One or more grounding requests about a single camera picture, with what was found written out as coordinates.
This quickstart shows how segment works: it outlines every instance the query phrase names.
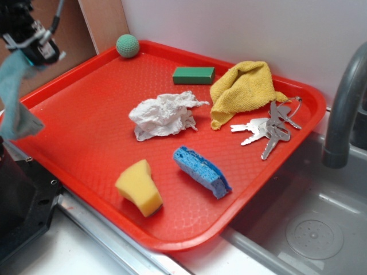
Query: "yellow cloth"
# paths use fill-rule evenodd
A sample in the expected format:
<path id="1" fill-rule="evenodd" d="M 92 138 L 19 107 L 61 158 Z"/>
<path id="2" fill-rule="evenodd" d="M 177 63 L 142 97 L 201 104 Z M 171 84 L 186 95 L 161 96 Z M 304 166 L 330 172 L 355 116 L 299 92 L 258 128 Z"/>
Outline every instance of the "yellow cloth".
<path id="1" fill-rule="evenodd" d="M 212 85 L 210 96 L 213 130 L 219 130 L 236 113 L 259 109 L 273 100 L 288 99 L 274 90 L 270 68 L 262 61 L 243 61 L 230 68 Z"/>

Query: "silver key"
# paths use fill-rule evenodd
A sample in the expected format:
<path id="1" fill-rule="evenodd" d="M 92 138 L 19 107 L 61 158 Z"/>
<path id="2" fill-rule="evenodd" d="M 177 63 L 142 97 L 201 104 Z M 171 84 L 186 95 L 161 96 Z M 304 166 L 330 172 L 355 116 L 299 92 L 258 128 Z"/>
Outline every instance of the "silver key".
<path id="1" fill-rule="evenodd" d="M 296 129 L 302 129 L 301 126 L 299 126 L 296 122 L 294 122 L 293 120 L 291 120 L 290 117 L 288 117 L 288 114 L 290 113 L 291 108 L 288 106 L 279 106 L 278 107 L 278 113 L 280 114 L 280 117 L 288 122 L 289 124 L 291 124 L 294 128 Z"/>
<path id="2" fill-rule="evenodd" d="M 267 117 L 261 119 L 252 119 L 247 124 L 237 124 L 231 125 L 231 132 L 240 132 L 240 131 L 251 131 L 253 133 L 257 132 L 259 129 L 259 125 L 263 124 L 264 122 L 268 121 Z"/>
<path id="3" fill-rule="evenodd" d="M 250 136 L 249 138 L 245 139 L 241 145 L 245 146 L 247 144 L 250 144 L 256 140 L 259 140 L 261 138 L 263 138 L 264 136 L 266 136 L 268 139 L 271 137 L 271 135 L 268 133 L 267 131 L 267 127 L 266 127 L 266 122 L 260 124 L 258 126 L 259 131 L 257 133 L 254 133 L 252 136 Z"/>
<path id="4" fill-rule="evenodd" d="M 268 133 L 270 133 L 271 138 L 266 145 L 265 151 L 261 155 L 261 159 L 266 160 L 271 153 L 271 151 L 275 148 L 278 141 L 282 140 L 284 142 L 288 142 L 291 139 L 291 133 L 288 129 L 278 128 L 276 126 L 270 126 L 267 128 Z"/>
<path id="5" fill-rule="evenodd" d="M 267 117 L 260 118 L 260 119 L 252 119 L 247 124 L 238 124 L 238 125 L 231 125 L 232 132 L 240 132 L 240 131 L 251 131 L 253 135 L 247 139 L 245 139 L 241 145 L 247 145 L 249 143 L 254 142 L 255 140 L 261 139 L 262 137 L 266 136 L 270 138 L 268 131 L 266 130 L 266 122 L 269 119 Z"/>
<path id="6" fill-rule="evenodd" d="M 270 104 L 270 115 L 270 119 L 266 122 L 266 129 L 271 135 L 271 138 L 266 145 L 265 151 L 261 155 L 263 160 L 268 158 L 278 141 L 282 140 L 287 142 L 291 139 L 291 132 L 286 128 L 284 122 L 279 119 L 279 112 L 275 101 Z"/>

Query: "gray faucet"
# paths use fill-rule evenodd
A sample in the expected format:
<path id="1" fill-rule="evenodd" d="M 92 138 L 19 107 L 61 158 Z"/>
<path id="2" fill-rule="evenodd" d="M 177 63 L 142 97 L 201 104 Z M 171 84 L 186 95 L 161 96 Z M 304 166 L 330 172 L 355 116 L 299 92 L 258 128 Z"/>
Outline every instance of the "gray faucet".
<path id="1" fill-rule="evenodd" d="M 322 162 L 342 168 L 348 162 L 349 143 L 367 150 L 367 42 L 346 68 L 331 109 Z"/>

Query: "drain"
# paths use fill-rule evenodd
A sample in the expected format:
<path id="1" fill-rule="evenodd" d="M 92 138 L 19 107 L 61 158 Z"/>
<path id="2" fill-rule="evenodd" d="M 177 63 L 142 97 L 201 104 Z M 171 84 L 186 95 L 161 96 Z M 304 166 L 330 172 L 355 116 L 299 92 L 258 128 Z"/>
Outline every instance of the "drain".
<path id="1" fill-rule="evenodd" d="M 320 214 L 295 217 L 287 226 L 286 237 L 295 252 L 313 260 L 330 258 L 343 246 L 340 227 Z"/>

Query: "metal sink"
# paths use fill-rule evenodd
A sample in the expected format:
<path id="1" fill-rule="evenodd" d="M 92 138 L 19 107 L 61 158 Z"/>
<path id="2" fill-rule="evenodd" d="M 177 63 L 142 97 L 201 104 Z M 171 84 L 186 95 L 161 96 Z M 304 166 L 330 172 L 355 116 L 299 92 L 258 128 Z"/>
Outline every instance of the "metal sink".
<path id="1" fill-rule="evenodd" d="M 311 134 L 224 233 L 277 274 L 367 274 L 366 151 L 334 170 L 322 142 Z"/>

